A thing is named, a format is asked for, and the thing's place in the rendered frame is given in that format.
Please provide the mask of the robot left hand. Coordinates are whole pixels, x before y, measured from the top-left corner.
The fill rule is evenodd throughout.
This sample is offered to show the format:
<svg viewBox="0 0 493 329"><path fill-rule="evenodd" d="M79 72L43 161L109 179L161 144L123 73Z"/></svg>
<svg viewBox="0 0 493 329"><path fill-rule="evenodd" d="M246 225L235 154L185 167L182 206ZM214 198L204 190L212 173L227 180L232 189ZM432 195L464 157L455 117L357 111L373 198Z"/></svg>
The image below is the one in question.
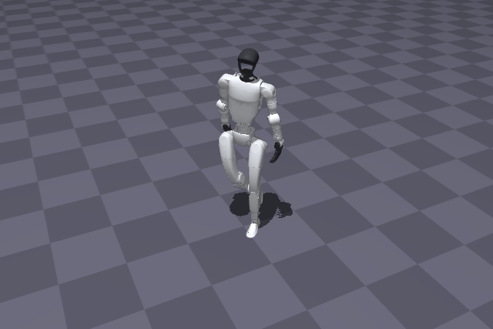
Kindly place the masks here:
<svg viewBox="0 0 493 329"><path fill-rule="evenodd" d="M274 154L274 157L272 157L272 159L269 161L270 163L275 163L276 162L277 158L281 154L281 150L283 148L283 145L280 147L280 144L278 142L275 142L274 148L276 149L275 150L275 154Z"/></svg>

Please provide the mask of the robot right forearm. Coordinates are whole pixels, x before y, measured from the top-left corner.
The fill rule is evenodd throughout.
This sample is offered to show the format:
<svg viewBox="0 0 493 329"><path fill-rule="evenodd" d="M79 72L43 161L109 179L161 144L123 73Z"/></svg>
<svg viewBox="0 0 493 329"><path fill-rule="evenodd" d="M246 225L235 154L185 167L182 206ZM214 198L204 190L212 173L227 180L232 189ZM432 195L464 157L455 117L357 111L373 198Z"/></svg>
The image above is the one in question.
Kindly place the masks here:
<svg viewBox="0 0 493 329"><path fill-rule="evenodd" d="M230 111L227 110L226 112L223 112L220 109L218 110L220 113L221 127L223 128L223 125L228 125L228 127L230 127L230 115L229 115Z"/></svg>

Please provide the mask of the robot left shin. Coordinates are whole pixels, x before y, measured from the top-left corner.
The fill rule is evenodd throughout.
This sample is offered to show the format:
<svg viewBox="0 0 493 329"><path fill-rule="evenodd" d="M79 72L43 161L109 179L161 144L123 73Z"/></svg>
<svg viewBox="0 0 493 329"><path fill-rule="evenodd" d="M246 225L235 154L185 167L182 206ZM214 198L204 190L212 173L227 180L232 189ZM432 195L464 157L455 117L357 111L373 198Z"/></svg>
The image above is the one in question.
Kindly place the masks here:
<svg viewBox="0 0 493 329"><path fill-rule="evenodd" d="M258 223L258 213L262 199L261 190L262 190L262 184L260 184L260 189L257 194L251 192L249 195L249 207L251 211L251 219L252 219L252 223L254 222L254 220L256 221L256 225Z"/></svg>

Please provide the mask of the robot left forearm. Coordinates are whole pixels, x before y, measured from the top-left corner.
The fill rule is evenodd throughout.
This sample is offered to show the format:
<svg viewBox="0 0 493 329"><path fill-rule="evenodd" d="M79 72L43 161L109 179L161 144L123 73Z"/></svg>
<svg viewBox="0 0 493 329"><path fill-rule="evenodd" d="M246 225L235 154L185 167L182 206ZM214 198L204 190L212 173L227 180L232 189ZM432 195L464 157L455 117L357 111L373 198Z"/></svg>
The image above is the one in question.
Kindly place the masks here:
<svg viewBox="0 0 493 329"><path fill-rule="evenodd" d="M278 115L278 114L277 114ZM279 120L280 116L278 115ZM271 126L271 125L270 125ZM283 140L283 135L282 135L282 130L281 130L281 122L280 124L276 124L271 126L272 132L273 132L273 140L274 140L274 145L275 142L278 142L280 144L280 147L283 145L284 140Z"/></svg>

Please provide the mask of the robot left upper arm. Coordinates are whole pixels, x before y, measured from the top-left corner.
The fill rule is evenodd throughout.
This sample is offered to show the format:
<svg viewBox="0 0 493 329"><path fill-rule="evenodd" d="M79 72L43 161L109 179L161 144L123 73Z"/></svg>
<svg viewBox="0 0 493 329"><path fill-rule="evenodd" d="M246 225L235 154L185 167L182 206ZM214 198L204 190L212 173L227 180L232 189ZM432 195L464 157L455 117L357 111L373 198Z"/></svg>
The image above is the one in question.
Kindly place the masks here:
<svg viewBox="0 0 493 329"><path fill-rule="evenodd" d="M268 123L273 126L280 124L279 117L277 115L277 98L276 89L273 85L262 82L260 86L262 97L265 98L269 116L267 117Z"/></svg>

